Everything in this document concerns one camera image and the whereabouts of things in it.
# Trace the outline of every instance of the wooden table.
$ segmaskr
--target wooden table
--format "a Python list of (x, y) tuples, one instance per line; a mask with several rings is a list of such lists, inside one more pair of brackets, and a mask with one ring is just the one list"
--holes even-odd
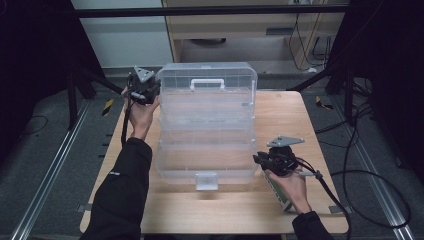
[[(258, 91), (256, 96), (258, 151), (268, 151), (266, 142), (278, 135), (304, 138), (305, 143), (292, 145), (294, 153), (320, 170), (330, 189), (336, 193), (301, 95), (298, 92)], [(157, 116), (159, 109), (155, 112), (155, 118)], [(123, 113), (94, 185), (90, 203), (121, 150), (122, 121)], [(153, 153), (157, 149), (159, 132), (159, 124), (154, 120), (146, 139)], [(320, 183), (315, 178), (308, 178), (307, 189), (308, 200), (328, 231), (346, 232), (344, 215), (330, 213), (328, 207), (334, 203)], [(218, 191), (196, 191), (194, 185), (166, 184), (152, 163), (150, 190), (141, 229), (143, 233), (292, 233), (291, 222), (295, 217), (295, 213), (282, 210), (260, 168), (250, 184), (220, 185)], [(86, 230), (89, 219), (90, 212), (86, 211), (81, 221), (81, 231)]]

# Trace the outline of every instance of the drawer handle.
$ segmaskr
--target drawer handle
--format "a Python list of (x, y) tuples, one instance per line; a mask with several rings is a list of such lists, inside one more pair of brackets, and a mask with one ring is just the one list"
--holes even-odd
[(213, 78), (213, 79), (192, 79), (190, 84), (190, 90), (194, 92), (194, 84), (196, 83), (220, 83), (220, 89), (225, 89), (224, 79), (222, 78)]

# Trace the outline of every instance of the wall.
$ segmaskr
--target wall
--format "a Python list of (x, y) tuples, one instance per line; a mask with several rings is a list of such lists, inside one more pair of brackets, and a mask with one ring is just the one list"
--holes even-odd
[[(162, 7), (160, 0), (72, 0), (75, 9)], [(102, 68), (172, 62), (164, 17), (87, 18), (81, 23)]]

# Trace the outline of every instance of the floor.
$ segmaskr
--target floor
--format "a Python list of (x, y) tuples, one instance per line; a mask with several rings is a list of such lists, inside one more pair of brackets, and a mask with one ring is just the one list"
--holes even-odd
[[(185, 41), (182, 61), (246, 61), (258, 72), (258, 89), (284, 90), (303, 82), (313, 76), (313, 71), (321, 71), (323, 68), (315, 66), (310, 71), (297, 69), (282, 38), (227, 39), (225, 43), (217, 42), (219, 41)], [(314, 57), (322, 56), (319, 54), (325, 52), (325, 43), (319, 43), (314, 52), (316, 55), (310, 55), (310, 60), (321, 64), (323, 61)], [(127, 72), (123, 70), (121, 75), (109, 75), (109, 80), (123, 86), (123, 76)], [(357, 81), (371, 90), (368, 81)], [(328, 96), (324, 91), (326, 83), (327, 79), (323, 79), (302, 92), (316, 132), (343, 120), (343, 108), (340, 107), (343, 93)], [(78, 211), (78, 207), (84, 206), (88, 201), (122, 106), (120, 96), (98, 84), (94, 86), (97, 90), (94, 100), (82, 100), (78, 96), (80, 109), (87, 105), (85, 120), (71, 149), (65, 154), (65, 160), (60, 165), (39, 212), (34, 213), (35, 220), (27, 225), (30, 239), (76, 239), (80, 235), (82, 213)], [(317, 96), (321, 97), (324, 105), (331, 105), (333, 110), (328, 106), (317, 105)], [(102, 116), (105, 103), (110, 99), (114, 101), (111, 110), (107, 116)], [(366, 98), (359, 96), (354, 99), (355, 106), (366, 101)], [(60, 92), (37, 104), (26, 134), (22, 135), (6, 164), (0, 169), (0, 239), (9, 239), (29, 210), (28, 206), (66, 138), (67, 124), (66, 92)], [(346, 154), (352, 132), (353, 128), (341, 125), (331, 131), (317, 133), (330, 172), (342, 170), (344, 160), (347, 160), (348, 169), (370, 169), (389, 179), (403, 195), (403, 199), (399, 198), (396, 191), (391, 187), (384, 187), (385, 184), (382, 187), (381, 181), (375, 177), (347, 174), (347, 193), (351, 203), (359, 210), (351, 214), (352, 239), (424, 239), (424, 211), (421, 210), (424, 188), (414, 172), (396, 166), (395, 155), (378, 123), (374, 121), (372, 111), (358, 120), (354, 144)], [(342, 203), (348, 206), (342, 177), (336, 175), (332, 179)], [(373, 221), (384, 225), (393, 216), (400, 216), (395, 220), (401, 223), (402, 218), (407, 216), (403, 200), (412, 211), (412, 220), (407, 228), (393, 230), (377, 226), (360, 216), (365, 213)], [(288, 235), (287, 238), (295, 239), (293, 235)]]

